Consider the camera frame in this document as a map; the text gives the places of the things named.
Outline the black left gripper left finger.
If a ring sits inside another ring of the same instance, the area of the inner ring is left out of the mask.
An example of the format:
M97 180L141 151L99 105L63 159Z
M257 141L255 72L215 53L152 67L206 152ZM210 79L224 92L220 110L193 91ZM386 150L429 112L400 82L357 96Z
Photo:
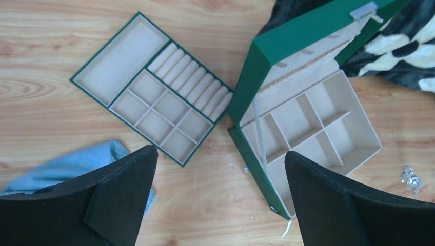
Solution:
M158 151L147 145L33 194L1 197L1 245L135 245Z

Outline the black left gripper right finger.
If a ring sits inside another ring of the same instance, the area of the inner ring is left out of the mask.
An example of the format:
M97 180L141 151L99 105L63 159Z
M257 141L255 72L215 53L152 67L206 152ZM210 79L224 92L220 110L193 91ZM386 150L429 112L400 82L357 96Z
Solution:
M434 204L387 193L296 151L285 170L304 245L434 245Z

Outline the silver necklace jewelry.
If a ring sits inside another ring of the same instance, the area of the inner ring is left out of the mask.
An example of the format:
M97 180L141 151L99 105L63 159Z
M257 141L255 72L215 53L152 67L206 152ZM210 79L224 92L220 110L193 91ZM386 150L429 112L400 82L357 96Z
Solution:
M417 196L419 192L419 187L423 186L420 178L415 175L414 169L408 165L404 167L404 172L401 175L401 182L405 183L408 186L414 196Z

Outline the green jewelry box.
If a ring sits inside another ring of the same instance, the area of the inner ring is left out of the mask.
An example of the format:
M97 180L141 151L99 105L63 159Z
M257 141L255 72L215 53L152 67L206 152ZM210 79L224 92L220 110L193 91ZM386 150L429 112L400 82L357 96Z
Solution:
M406 1L327 1L256 36L228 106L228 132L270 209L295 208L285 156L348 175L381 142L341 64Z

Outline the green jewelry tray insert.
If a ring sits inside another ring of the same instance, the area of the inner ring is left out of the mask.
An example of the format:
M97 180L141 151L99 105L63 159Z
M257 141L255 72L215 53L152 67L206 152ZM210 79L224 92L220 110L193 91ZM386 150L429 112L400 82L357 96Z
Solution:
M233 96L228 85L141 12L71 82L182 167Z

